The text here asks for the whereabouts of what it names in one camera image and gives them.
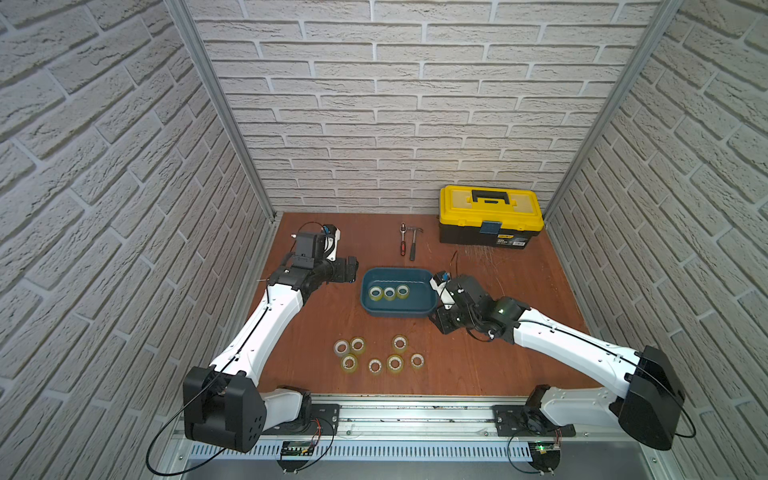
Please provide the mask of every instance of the tape roll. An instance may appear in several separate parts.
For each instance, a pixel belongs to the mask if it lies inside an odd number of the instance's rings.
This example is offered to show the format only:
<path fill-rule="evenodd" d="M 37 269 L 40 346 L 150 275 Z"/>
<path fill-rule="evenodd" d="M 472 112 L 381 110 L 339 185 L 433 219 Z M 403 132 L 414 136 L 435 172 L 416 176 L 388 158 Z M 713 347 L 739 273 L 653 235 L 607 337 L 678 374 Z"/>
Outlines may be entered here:
<path fill-rule="evenodd" d="M 421 353 L 411 355 L 411 366 L 415 369 L 422 368 L 424 366 L 424 356 Z"/>
<path fill-rule="evenodd" d="M 356 356 L 352 353 L 347 354 L 341 358 L 341 370 L 346 373 L 354 373 L 357 370 L 358 363 Z"/>
<path fill-rule="evenodd" d="M 402 371 L 402 357 L 400 355 L 390 355 L 387 357 L 386 368 L 392 373 L 400 373 Z"/>
<path fill-rule="evenodd" d="M 381 300 L 383 295 L 384 295 L 384 291 L 380 286 L 372 286 L 368 290 L 368 297 L 374 302 L 378 302 L 379 300 Z"/>
<path fill-rule="evenodd" d="M 406 299 L 411 293 L 411 289 L 409 289 L 407 285 L 398 285 L 397 288 L 395 288 L 395 293 L 397 298 Z"/>
<path fill-rule="evenodd" d="M 356 336 L 349 341 L 349 348 L 355 355 L 360 355 L 366 351 L 366 341 L 361 336 Z"/>
<path fill-rule="evenodd" d="M 395 338 L 392 339 L 392 348 L 395 349 L 397 353 L 403 353 L 408 348 L 408 339 L 405 335 L 395 335 Z"/>
<path fill-rule="evenodd" d="M 336 343 L 333 344 L 333 352 L 336 356 L 345 356 L 349 353 L 349 342 L 346 340 L 337 340 Z"/>
<path fill-rule="evenodd" d="M 384 289 L 384 298 L 387 300 L 394 300 L 397 297 L 397 294 L 395 293 L 395 289 L 388 286 Z"/>
<path fill-rule="evenodd" d="M 371 359 L 370 362 L 368 362 L 368 371 L 371 372 L 373 375 L 378 375 L 384 370 L 384 365 L 382 364 L 382 361 L 379 359 Z"/>

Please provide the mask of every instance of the hammer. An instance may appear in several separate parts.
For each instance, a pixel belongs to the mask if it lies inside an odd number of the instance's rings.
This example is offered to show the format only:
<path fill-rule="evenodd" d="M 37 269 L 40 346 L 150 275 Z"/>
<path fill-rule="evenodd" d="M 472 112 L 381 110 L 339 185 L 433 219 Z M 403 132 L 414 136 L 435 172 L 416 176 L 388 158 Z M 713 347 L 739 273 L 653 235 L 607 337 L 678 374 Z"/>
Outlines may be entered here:
<path fill-rule="evenodd" d="M 411 243 L 411 261 L 416 260 L 416 233 L 424 230 L 418 227 L 408 227 L 408 230 L 413 230 L 413 243 Z"/>

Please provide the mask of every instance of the brown table surface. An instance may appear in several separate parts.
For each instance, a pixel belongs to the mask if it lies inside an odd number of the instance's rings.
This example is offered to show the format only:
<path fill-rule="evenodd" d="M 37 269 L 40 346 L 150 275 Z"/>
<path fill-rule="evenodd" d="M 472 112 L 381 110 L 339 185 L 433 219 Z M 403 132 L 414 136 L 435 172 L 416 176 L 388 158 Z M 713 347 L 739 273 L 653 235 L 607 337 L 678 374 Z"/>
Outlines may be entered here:
<path fill-rule="evenodd" d="M 290 250 L 290 234 L 311 220 L 331 223 L 341 230 L 337 255 L 357 257 L 357 281 L 323 285 L 312 294 L 267 360 L 260 391 L 290 385 L 314 393 L 527 396 L 542 383 L 567 389 L 598 386 L 587 376 L 533 350 L 501 340 L 481 343 L 463 329 L 442 335 L 427 318 L 379 318 L 370 316 L 360 305 L 360 284 L 368 269 L 407 266 L 431 272 L 448 270 L 451 256 L 458 250 L 459 273 L 473 275 L 494 298 L 511 296 L 565 325 L 586 331 L 545 231 L 524 250 L 511 250 L 440 243 L 439 222 L 434 215 L 284 214 L 261 278 L 269 276 Z M 417 237 L 414 262 L 399 253 L 401 222 L 424 229 Z M 303 231 L 318 229 L 311 223 Z M 408 252 L 411 239 L 412 233 L 407 233 Z M 263 291 L 264 283 L 260 283 L 251 312 Z M 374 376 L 368 371 L 368 361 L 378 358 L 384 362 L 394 353 L 391 342 L 396 334 L 409 339 L 403 354 L 406 367 L 398 375 L 384 371 Z M 348 374 L 341 370 L 333 344 L 354 336 L 362 336 L 367 348 L 357 371 Z M 420 370 L 409 364 L 413 353 L 425 357 Z"/>

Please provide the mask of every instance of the white brick wall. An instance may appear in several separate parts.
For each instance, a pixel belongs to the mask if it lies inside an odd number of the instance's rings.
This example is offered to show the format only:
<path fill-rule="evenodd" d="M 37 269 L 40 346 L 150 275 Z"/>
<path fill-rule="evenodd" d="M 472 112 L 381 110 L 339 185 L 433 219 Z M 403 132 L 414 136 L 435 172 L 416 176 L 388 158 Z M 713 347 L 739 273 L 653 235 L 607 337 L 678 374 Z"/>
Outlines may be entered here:
<path fill-rule="evenodd" d="M 686 478 L 768 475 L 766 12 L 687 0 L 548 225 L 595 333 L 675 365 Z"/>
<path fill-rule="evenodd" d="M 545 207 L 656 6 L 189 5 L 277 208 L 385 213 L 435 212 L 440 187 L 479 181 L 532 189 Z M 476 149 L 488 162 L 466 161 Z M 419 200 L 384 201 L 394 180 Z"/>
<path fill-rule="evenodd" d="M 163 2 L 0 25 L 0 476 L 146 478 L 266 221 Z"/>

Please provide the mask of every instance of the wire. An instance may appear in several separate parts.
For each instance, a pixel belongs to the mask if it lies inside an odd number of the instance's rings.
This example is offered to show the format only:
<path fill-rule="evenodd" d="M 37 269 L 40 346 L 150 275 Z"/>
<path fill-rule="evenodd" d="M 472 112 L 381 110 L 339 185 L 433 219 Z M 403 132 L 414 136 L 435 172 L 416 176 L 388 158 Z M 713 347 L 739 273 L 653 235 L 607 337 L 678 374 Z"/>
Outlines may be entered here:
<path fill-rule="evenodd" d="M 518 322 L 520 322 L 520 323 L 535 323 L 536 325 L 541 325 L 541 326 L 545 326 L 545 327 L 547 327 L 549 329 L 552 329 L 552 325 L 547 325 L 546 323 L 542 323 L 542 322 L 535 322 L 534 320 L 518 320 Z M 616 352 L 612 352 L 609 349 L 606 349 L 606 348 L 604 348 L 602 346 L 599 346 L 597 343 L 591 342 L 591 341 L 589 341 L 589 340 L 587 340 L 585 338 L 582 338 L 582 337 L 580 337 L 580 336 L 578 336 L 578 335 L 576 335 L 574 333 L 568 332 L 566 330 L 560 330 L 560 329 L 558 329 L 558 332 L 565 333 L 566 335 L 570 335 L 570 336 L 572 336 L 572 337 L 574 337 L 576 339 L 581 340 L 582 342 L 589 343 L 590 345 L 592 345 L 594 347 L 597 347 L 597 348 L 599 348 L 600 350 L 603 350 L 606 353 L 610 353 L 611 355 L 613 355 L 613 356 L 615 356 L 615 357 L 617 357 L 619 359 L 624 360 L 625 362 L 629 363 L 630 365 L 632 365 L 636 369 L 640 370 L 642 373 L 646 374 L 650 379 L 652 379 L 654 382 L 656 382 L 656 384 L 658 384 L 662 389 L 664 389 L 664 391 L 669 393 L 669 395 L 672 398 L 672 400 L 674 400 L 674 402 L 677 404 L 677 406 L 680 407 L 680 411 L 683 413 L 683 415 L 685 415 L 685 419 L 688 421 L 688 425 L 690 425 L 690 429 L 691 429 L 691 433 L 690 434 L 684 435 L 684 434 L 681 434 L 681 433 L 675 433 L 675 436 L 678 436 L 678 437 L 681 437 L 681 438 L 684 438 L 684 439 L 692 439 L 693 437 L 696 436 L 696 426 L 694 425 L 694 421 L 690 417 L 690 415 L 688 415 L 688 412 L 686 412 L 685 409 L 683 408 L 683 404 L 680 403 L 677 400 L 677 397 L 675 396 L 675 394 L 672 393 L 667 388 L 666 385 L 664 385 L 655 376 L 651 375 L 646 369 L 644 369 L 643 367 L 639 366 L 638 364 L 636 364 L 634 362 L 630 362 L 629 360 L 625 359 L 622 355 L 619 355 Z"/>
<path fill-rule="evenodd" d="M 510 444 L 512 444 L 512 440 L 514 440 L 515 438 L 516 438 L 516 436 L 509 437 L 509 440 L 507 441 L 507 462 L 509 462 L 509 465 L 512 465 L 512 468 L 514 468 L 515 470 L 517 470 L 520 473 L 527 473 L 529 475 L 537 475 L 539 473 L 538 470 L 536 472 L 526 472 L 525 470 L 521 470 L 521 469 L 517 468 L 515 466 L 515 463 L 512 461 L 512 456 L 509 453 L 509 446 L 510 446 Z"/>
<path fill-rule="evenodd" d="M 197 469 L 197 468 L 200 468 L 200 467 L 202 467 L 203 465 L 207 464 L 208 462 L 210 462 L 211 460 L 213 460 L 213 459 L 214 459 L 214 458 L 216 458 L 217 456 L 221 455 L 221 454 L 224 452 L 224 450 L 226 450 L 226 448 L 225 448 L 225 449 L 221 449 L 221 450 L 219 450 L 217 453 L 215 453 L 213 456 L 211 456 L 211 457 L 210 457 L 208 460 L 206 460 L 205 462 L 203 462 L 203 463 L 200 463 L 200 464 L 198 464 L 198 465 L 195 465 L 194 467 L 190 467 L 190 468 L 187 468 L 186 470 L 182 470 L 181 472 L 170 472 L 170 473 L 163 473 L 163 472 L 158 472 L 157 470 L 155 470 L 154 468 L 152 468 L 152 465 L 150 465 L 150 464 L 149 464 L 149 457 L 150 457 L 150 455 L 151 455 L 151 453 L 152 453 L 152 448 L 154 447 L 154 444 L 157 442 L 157 439 L 159 439 L 159 438 L 160 438 L 160 434 L 161 434 L 161 433 L 162 433 L 162 432 L 163 432 L 163 431 L 164 431 L 166 428 L 168 428 L 168 426 L 169 426 L 169 425 L 170 425 L 170 424 L 171 424 L 171 423 L 172 423 L 172 422 L 173 422 L 173 421 L 174 421 L 174 420 L 175 420 L 175 419 L 176 419 L 176 418 L 177 418 L 179 415 L 181 415 L 181 413 L 184 411 L 184 409 L 185 409 L 185 408 L 187 408 L 187 407 L 188 407 L 188 406 L 189 406 L 189 405 L 190 405 L 192 402 L 194 402 L 194 401 L 197 399 L 197 397 L 199 397 L 199 396 L 203 395 L 203 393 L 204 393 L 206 390 L 208 390 L 208 389 L 210 388 L 210 386 L 212 386 L 212 385 L 214 384 L 214 382 L 216 382 L 216 380 L 219 378 L 219 376 L 221 376 L 222 372 L 223 372 L 224 370 L 226 370 L 226 369 L 227 369 L 227 367 L 228 367 L 228 366 L 229 366 L 229 365 L 230 365 L 232 362 L 234 362 L 234 360 L 237 358 L 237 355 L 240 353 L 240 351 L 243 349 L 243 347 L 245 347 L 245 344 L 246 344 L 246 343 L 248 342 L 248 340 L 250 339 L 250 336 L 251 336 L 251 335 L 253 335 L 253 332 L 255 332 L 255 331 L 256 331 L 256 328 L 259 326 L 259 323 L 261 323 L 261 320 L 262 320 L 262 319 L 264 318 L 264 316 L 266 315 L 266 312 L 268 312 L 268 311 L 269 311 L 269 305 L 270 305 L 270 289 L 269 289 L 269 288 L 267 288 L 267 289 L 266 289 L 266 306 L 264 307 L 264 312 L 261 314 L 261 317 L 259 317 L 258 321 L 256 322 L 256 325 L 254 325 L 254 326 L 253 326 L 253 328 L 251 329 L 250 333 L 248 333 L 248 336 L 247 336 L 247 337 L 245 338 L 245 340 L 243 341 L 243 344 L 242 344 L 242 345 L 240 345 L 240 348 L 238 348 L 238 349 L 237 349 L 237 351 L 235 352 L 235 354 L 234 354 L 234 355 L 232 355 L 232 358 L 230 359 L 230 361 L 229 361 L 229 362 L 227 362 L 227 364 L 226 364 L 226 365 L 224 365 L 224 367 L 223 367 L 221 370 L 219 370 L 218 372 L 216 372 L 216 375 L 214 375 L 214 377 L 213 377 L 213 378 L 212 378 L 212 379 L 211 379 L 211 380 L 210 380 L 210 381 L 209 381 L 209 382 L 208 382 L 208 383 L 207 383 L 207 384 L 206 384 L 206 385 L 205 385 L 205 386 L 204 386 L 202 389 L 200 389 L 200 391 L 199 391 L 199 392 L 198 392 L 198 393 L 197 393 L 197 394 L 196 394 L 194 397 L 192 397 L 192 399 L 191 399 L 189 402 L 187 402 L 186 404 L 184 404 L 184 406 L 183 406 L 183 407 L 181 407 L 181 408 L 179 409 L 179 411 L 178 411 L 178 412 L 176 412 L 176 413 L 175 413 L 173 416 L 171 416 L 171 417 L 170 417 L 170 418 L 167 420 L 167 422 L 165 422 L 165 424 L 164 424 L 163 426 L 161 426 L 161 427 L 160 427 L 160 430 L 158 430 L 158 431 L 157 431 L 157 434 L 155 434 L 154 438 L 152 439 L 152 442 L 149 444 L 149 447 L 147 447 L 147 454 L 146 454 L 146 456 L 144 457 L 144 463 L 147 465 L 147 468 L 149 469 L 149 471 L 150 471 L 150 472 L 152 472 L 152 473 L 153 473 L 153 474 L 155 474 L 155 475 L 159 475 L 160 477 L 175 477 L 176 475 L 183 475 L 183 474 L 185 474 L 185 473 L 188 473 L 188 472 L 192 472 L 193 470 L 195 470 L 195 469 Z"/>
<path fill-rule="evenodd" d="M 324 456 L 326 456 L 326 453 L 328 453 L 328 451 L 333 446 L 333 440 L 336 438 L 336 431 L 333 429 L 333 424 L 331 422 L 329 422 L 328 420 L 325 420 L 325 419 L 322 419 L 322 418 L 320 420 L 323 420 L 331 428 L 331 443 L 328 445 L 328 448 L 326 449 L 326 451 L 323 452 L 323 454 L 320 457 L 317 458 L 317 460 L 315 460 L 314 462 L 309 463 L 307 465 L 304 465 L 302 468 L 297 468 L 294 473 L 301 472 L 302 470 L 307 470 L 312 465 L 315 465 L 317 462 L 319 462 L 321 459 L 323 459 Z"/>

